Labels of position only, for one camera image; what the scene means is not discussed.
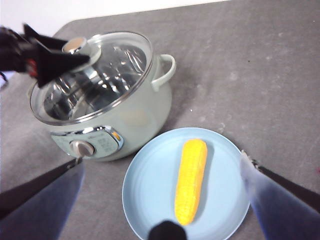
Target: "electric cooking pot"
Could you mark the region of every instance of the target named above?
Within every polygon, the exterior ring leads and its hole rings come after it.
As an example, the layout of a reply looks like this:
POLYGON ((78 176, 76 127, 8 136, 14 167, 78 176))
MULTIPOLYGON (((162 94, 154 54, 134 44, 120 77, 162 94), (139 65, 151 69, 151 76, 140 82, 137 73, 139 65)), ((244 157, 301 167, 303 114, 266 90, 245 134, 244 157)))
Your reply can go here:
POLYGON ((176 62, 171 55, 154 55, 150 41, 134 32, 77 37, 62 51, 90 60, 45 87, 34 85, 30 106, 63 151, 116 160, 160 130, 172 103, 168 80, 176 62), (171 63, 166 72, 164 62, 171 63))

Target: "yellow corn cob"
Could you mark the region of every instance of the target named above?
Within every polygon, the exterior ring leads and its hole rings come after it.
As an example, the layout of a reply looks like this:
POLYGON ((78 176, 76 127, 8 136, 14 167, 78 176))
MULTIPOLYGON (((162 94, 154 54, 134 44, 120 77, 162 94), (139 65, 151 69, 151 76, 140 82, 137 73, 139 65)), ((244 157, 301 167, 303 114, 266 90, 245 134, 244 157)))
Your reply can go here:
POLYGON ((200 139, 188 140, 183 146, 174 201, 175 217, 181 225, 188 225, 196 215, 207 154, 207 145, 200 139))

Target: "gray table surface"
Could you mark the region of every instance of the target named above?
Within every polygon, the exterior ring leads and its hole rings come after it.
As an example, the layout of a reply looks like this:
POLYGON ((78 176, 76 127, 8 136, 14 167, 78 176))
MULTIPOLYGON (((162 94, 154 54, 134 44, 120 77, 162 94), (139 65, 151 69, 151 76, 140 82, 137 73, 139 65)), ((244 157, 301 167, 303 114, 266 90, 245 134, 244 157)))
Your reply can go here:
MULTIPOLYGON (((220 132, 267 168, 320 193, 319 1, 234 0, 97 17, 70 22, 56 36, 114 30, 140 32, 156 53, 176 59, 172 109, 161 133, 220 132)), ((16 74, 1 92, 1 191, 70 159, 33 117, 31 82, 16 74)), ((138 239, 121 202, 133 156, 85 162, 61 240, 138 239)), ((264 239, 251 209, 230 239, 264 239)))

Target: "light blue plate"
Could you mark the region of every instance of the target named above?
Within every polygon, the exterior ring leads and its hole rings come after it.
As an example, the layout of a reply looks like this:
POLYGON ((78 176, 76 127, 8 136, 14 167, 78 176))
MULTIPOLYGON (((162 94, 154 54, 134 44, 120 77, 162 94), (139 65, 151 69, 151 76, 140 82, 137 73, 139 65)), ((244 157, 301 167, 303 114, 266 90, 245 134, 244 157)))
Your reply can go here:
POLYGON ((164 220, 175 223, 175 195, 185 141, 202 139, 208 147, 200 203, 194 221, 184 226, 188 240, 225 240, 239 227, 249 208, 240 176, 238 148, 224 136, 203 128, 165 132, 134 157, 124 177, 122 204, 135 234, 148 238, 164 220))

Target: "control panel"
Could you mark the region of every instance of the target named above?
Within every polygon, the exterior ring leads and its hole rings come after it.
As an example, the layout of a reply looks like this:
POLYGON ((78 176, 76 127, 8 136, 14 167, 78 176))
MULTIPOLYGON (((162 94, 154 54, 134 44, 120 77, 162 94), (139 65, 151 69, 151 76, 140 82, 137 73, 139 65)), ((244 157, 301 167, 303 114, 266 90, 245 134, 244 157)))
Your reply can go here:
POLYGON ((87 127, 74 132, 52 132, 52 139, 68 155, 97 159, 119 151, 121 135, 110 126, 87 127))

